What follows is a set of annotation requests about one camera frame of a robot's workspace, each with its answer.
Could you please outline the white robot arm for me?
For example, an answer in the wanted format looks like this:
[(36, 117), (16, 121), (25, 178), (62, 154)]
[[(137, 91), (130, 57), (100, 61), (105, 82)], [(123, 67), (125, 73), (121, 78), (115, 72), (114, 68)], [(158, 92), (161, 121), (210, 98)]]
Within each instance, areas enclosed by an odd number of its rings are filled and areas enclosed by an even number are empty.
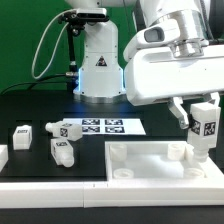
[[(124, 94), (134, 106), (167, 103), (189, 126), (185, 99), (224, 92), (224, 45), (213, 38), (209, 15), (215, 0), (65, 0), (71, 24), (85, 33), (76, 98), (110, 102)], [(136, 34), (117, 62), (117, 26), (108, 7), (132, 5)]]

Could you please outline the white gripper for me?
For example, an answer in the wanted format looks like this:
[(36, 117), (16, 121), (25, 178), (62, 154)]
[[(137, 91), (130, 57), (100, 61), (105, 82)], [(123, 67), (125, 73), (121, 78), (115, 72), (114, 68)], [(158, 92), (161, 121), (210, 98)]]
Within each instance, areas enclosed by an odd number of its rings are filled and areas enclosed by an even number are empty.
[(174, 58), (169, 47), (138, 51), (125, 71), (127, 99), (134, 106), (168, 102), (181, 129), (189, 127), (181, 97), (205, 95), (209, 109), (218, 108), (224, 91), (224, 45), (204, 48), (200, 57)]

